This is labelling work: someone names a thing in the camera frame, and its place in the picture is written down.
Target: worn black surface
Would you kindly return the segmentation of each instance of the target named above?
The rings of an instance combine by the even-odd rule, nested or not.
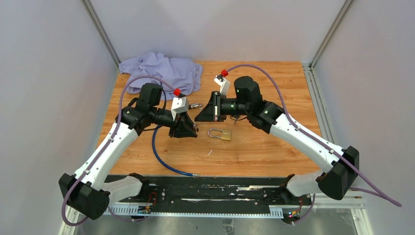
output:
[[[105,182],[124,178],[125,175],[108,175]],[[151,184],[150,191],[157,193],[153,212],[187,213],[269,213],[268,205],[284,205],[281,200],[264,201],[264,190],[238,190],[249,186],[279,186],[284,178],[242,178],[242,177],[176,177],[146,176]],[[122,200],[122,202],[147,202],[149,196]],[[311,200],[303,197],[303,205]],[[291,205],[300,205],[299,201]]]

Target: blue cable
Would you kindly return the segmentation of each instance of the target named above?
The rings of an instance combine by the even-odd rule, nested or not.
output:
[[[155,144],[155,140],[156,140],[156,134],[157,134],[157,131],[159,130],[159,128],[160,128],[161,126],[157,126],[156,127],[156,129],[154,130],[154,133],[153,133],[153,138],[151,139],[151,146],[153,147],[153,153],[154,153],[154,156],[156,156],[156,158],[157,158],[157,160],[159,160],[159,162],[164,166],[164,167],[166,167],[167,169],[169,169],[169,170],[171,170],[171,171],[174,171],[174,172],[176,172],[176,173],[178,173],[178,174],[182,174],[182,175],[186,175],[186,176],[200,176],[199,174],[192,174],[192,173],[187,173],[187,172],[183,172],[183,171],[180,171],[180,170],[177,170],[177,169],[174,169],[174,168],[172,168],[171,166],[169,166],[169,165],[167,165],[166,163],[164,163],[163,162],[163,160],[160,158],[160,156],[157,154],[157,150],[156,150],[156,144]]]

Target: lavender towel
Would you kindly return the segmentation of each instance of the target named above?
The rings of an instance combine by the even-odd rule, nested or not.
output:
[[[190,59],[169,59],[162,53],[155,54],[154,52],[149,52],[141,57],[124,60],[119,64],[119,71],[120,73],[131,74],[128,81],[142,75],[159,77],[173,88],[179,88],[183,94],[189,95],[200,90],[200,76],[202,75],[203,67]],[[160,85],[160,82],[157,80],[143,78],[133,82],[127,88],[127,92],[130,94],[139,93],[141,87],[148,82]],[[173,91],[164,84],[161,85],[164,91],[166,91],[167,100],[172,100],[175,97]]]

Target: wooden table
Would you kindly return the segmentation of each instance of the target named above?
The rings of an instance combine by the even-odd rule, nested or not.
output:
[[[207,104],[211,91],[219,86],[213,81],[215,75],[223,69],[247,62],[199,61],[203,67],[201,89],[188,96],[189,103]],[[320,135],[305,76],[299,62],[251,62],[267,71],[279,85],[290,114],[301,124]],[[280,105],[278,94],[260,71],[253,68],[238,68],[227,76],[232,86],[228,97],[235,97],[233,81],[248,75],[259,83],[264,99]],[[100,143],[108,134],[118,111],[120,93],[129,78],[129,74],[118,76],[104,125]],[[126,94],[123,106],[137,95]],[[199,109],[189,110],[192,119]],[[223,141],[207,135],[210,128],[231,129],[232,140]],[[124,152],[110,173],[154,175],[176,175],[164,168],[151,148],[152,131],[143,132]],[[300,153],[285,141],[267,135],[252,127],[247,120],[225,122],[202,122],[199,125],[198,138],[176,139],[168,136],[168,128],[162,127],[156,137],[156,148],[160,157],[170,166],[203,176],[281,176],[305,174],[318,169],[308,157]]]

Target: white wall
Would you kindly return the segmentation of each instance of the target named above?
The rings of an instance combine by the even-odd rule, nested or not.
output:
[[[361,170],[403,204],[364,195],[376,235],[414,233],[413,22],[413,0],[357,0],[316,68],[337,140],[355,146]]]
[[[0,234],[57,234],[116,68],[79,0],[0,1]]]
[[[345,0],[91,0],[121,60],[310,62]]]

